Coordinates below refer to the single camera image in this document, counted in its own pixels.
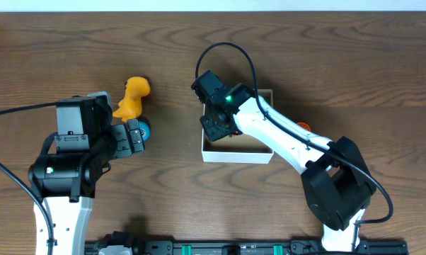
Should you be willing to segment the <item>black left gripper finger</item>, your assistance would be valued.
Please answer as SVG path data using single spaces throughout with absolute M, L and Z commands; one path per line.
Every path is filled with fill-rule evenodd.
M 144 136 L 145 125 L 137 119 L 129 119 L 127 121 L 130 149 L 133 153 L 140 153 L 145 150 Z
M 129 135 L 124 124 L 113 125 L 111 133 L 117 142 L 117 149 L 112 159 L 121 159 L 132 155 L 131 145 L 129 143 Z

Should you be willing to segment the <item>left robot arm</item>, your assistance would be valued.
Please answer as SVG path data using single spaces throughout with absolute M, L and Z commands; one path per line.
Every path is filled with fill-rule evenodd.
M 29 168 L 37 227 L 36 254 L 83 254 L 96 182 L 110 161 L 145 150 L 148 124 L 137 119 L 108 126 L 94 141 L 53 132 Z

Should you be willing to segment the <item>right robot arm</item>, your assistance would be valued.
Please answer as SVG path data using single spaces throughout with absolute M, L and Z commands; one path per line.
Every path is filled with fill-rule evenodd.
M 360 247 L 362 216 L 377 190 L 357 145 L 346 137 L 332 141 L 278 113 L 264 97 L 240 84 L 203 89 L 200 118 L 210 141 L 247 135 L 279 154 L 300 175 L 306 203 L 323 223 L 323 251 L 353 252 Z

